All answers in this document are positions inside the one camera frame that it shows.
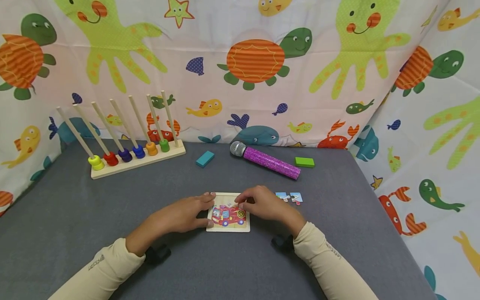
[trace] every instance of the microphone grille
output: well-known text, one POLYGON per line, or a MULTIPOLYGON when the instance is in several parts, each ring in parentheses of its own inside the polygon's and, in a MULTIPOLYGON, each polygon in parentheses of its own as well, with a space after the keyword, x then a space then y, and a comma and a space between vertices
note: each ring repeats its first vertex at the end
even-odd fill
POLYGON ((247 148, 247 146, 244 143, 235 141, 230 145, 230 153, 232 153, 235 156, 242 157, 243 152, 245 151, 245 148, 247 148))

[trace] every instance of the long-sleeve shirt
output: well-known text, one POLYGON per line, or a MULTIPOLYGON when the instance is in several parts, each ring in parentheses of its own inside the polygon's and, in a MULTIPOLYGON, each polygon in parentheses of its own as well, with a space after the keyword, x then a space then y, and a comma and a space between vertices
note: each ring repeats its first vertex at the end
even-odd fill
MULTIPOLYGON (((355 269, 333 248, 325 235, 306 223, 293 241, 295 253, 313 271, 329 300, 378 300, 355 269)), ((125 239, 100 250, 49 300, 107 300, 144 262, 129 253, 125 239)))

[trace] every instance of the green fish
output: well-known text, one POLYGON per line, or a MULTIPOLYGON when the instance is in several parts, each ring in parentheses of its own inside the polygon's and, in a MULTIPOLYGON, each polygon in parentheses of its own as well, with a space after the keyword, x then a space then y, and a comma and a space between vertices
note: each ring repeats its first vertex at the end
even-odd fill
MULTIPOLYGON (((153 107, 158 109, 162 109, 165 107, 165 105, 163 104, 163 98, 161 96, 152 96, 151 98, 153 107)), ((173 95, 170 95, 170 97, 167 99, 168 106, 172 105, 173 101, 175 101, 175 99, 173 98, 173 95)))
POLYGON ((420 196, 425 200, 426 203, 435 206, 436 208, 445 209, 445 210, 455 210, 460 212, 460 207, 465 207, 465 204, 462 203, 445 203, 440 197, 442 193, 439 187, 436 187, 433 181, 430 179, 424 179, 420 182, 419 186, 420 196))
POLYGON ((402 163, 400 162, 400 157, 399 156, 393 156, 393 146, 388 148, 388 165, 390 166, 390 170, 392 173, 395 173, 400 169, 402 166, 402 163))
POLYGON ((375 99, 370 101, 370 103, 367 105, 364 105, 363 101, 360 101, 359 103, 352 103, 349 106, 347 106, 347 109, 345 111, 350 115, 358 114, 359 112, 362 112, 367 108, 369 108, 370 106, 372 106, 374 101, 375 99))

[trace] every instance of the person's right hand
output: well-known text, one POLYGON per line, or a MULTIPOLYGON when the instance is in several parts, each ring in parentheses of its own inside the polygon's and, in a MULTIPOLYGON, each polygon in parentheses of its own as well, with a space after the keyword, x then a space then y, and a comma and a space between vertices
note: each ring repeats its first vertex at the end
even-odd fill
POLYGON ((239 208, 265 220, 279 221, 296 238, 306 221, 295 208, 278 198, 267 187, 257 185, 237 196, 239 208))

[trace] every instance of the green octopus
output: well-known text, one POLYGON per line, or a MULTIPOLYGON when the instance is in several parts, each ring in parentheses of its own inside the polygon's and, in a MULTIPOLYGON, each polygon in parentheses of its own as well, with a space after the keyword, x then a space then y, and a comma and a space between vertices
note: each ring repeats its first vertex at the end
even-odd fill
POLYGON ((384 36, 399 5, 400 0, 342 0, 336 13, 340 53, 315 77, 310 93, 315 93, 340 69, 332 91, 332 99, 337 99, 352 65, 355 65, 357 90, 362 91, 370 60, 375 62, 380 77, 385 79, 388 76, 385 51, 410 41, 410 35, 405 33, 384 36))
POLYGON ((429 117, 423 124, 425 130, 432 130, 458 119, 461 119, 461 121, 452 127, 452 129, 445 132, 440 138, 438 138, 438 140, 433 143, 433 146, 429 152, 429 154, 432 155, 440 150, 460 131, 462 131, 462 129, 472 123, 472 126, 464 135, 448 160, 447 169, 449 170, 452 170, 458 166, 477 137, 480 135, 480 96, 466 104, 444 109, 429 117))
POLYGON ((147 74, 130 56, 135 51, 161 72, 167 72, 165 65, 145 46, 142 40, 162 35, 162 31, 150 23, 136 23, 123 26, 118 17, 115 0, 55 0, 56 4, 87 36, 90 41, 90 54, 87 59, 87 75, 93 84, 100 80, 100 66, 107 62, 113 82, 117 88, 127 92, 125 82, 115 63, 120 60, 130 72, 146 84, 150 84, 147 74))

